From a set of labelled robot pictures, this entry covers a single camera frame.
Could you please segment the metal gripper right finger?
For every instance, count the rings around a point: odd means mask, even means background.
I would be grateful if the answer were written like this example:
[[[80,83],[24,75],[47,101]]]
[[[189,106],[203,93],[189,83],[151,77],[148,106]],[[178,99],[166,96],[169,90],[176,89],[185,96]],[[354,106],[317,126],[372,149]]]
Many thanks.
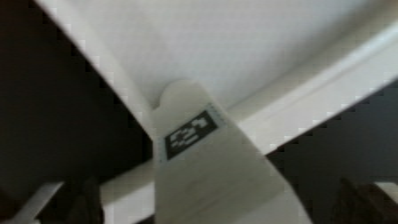
[[[335,224],[398,224],[398,184],[342,180]]]

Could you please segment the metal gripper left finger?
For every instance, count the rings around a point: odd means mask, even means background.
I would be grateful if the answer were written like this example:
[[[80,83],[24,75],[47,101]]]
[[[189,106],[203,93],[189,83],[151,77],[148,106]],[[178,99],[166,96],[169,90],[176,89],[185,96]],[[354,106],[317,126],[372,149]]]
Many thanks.
[[[98,180],[45,183],[6,224],[105,224]]]

